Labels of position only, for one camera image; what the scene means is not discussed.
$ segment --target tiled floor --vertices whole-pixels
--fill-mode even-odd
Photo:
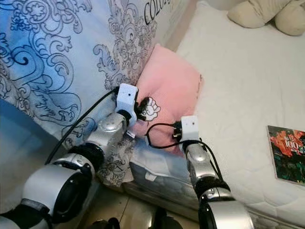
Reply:
[[[93,222],[111,217],[120,221],[121,229],[147,229],[151,226],[156,206],[102,187],[93,200],[90,210],[84,216],[79,229],[85,229]],[[198,229],[197,222],[168,212],[184,229]]]

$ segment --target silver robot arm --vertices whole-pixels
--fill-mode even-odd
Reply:
[[[115,113],[102,119],[84,144],[33,173],[24,185],[21,203],[0,214],[0,228],[47,229],[77,216],[95,173],[136,122],[137,93],[137,87],[122,83]]]
[[[180,134],[181,141],[199,139],[196,116],[182,117]],[[199,199],[200,229],[254,229],[244,206],[233,198],[229,186],[212,167],[206,148],[190,141],[181,144],[181,149]]]

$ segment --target white mattress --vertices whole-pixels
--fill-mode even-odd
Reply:
[[[177,53],[205,79],[197,114],[234,196],[305,226],[305,187],[275,178],[267,125],[305,130],[305,35],[245,29],[201,1]]]

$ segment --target beige plush toy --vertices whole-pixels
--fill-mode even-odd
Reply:
[[[259,28],[275,17],[277,28],[289,35],[305,32],[305,0],[248,0],[228,12],[228,17],[246,28]]]

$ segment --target bed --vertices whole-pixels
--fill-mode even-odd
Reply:
[[[275,178],[266,126],[305,130],[305,36],[287,36],[272,23],[242,28],[226,14],[198,2],[177,50],[205,79],[200,135],[257,228],[303,228],[305,187]],[[141,141],[136,149],[126,191],[196,219],[185,159]]]

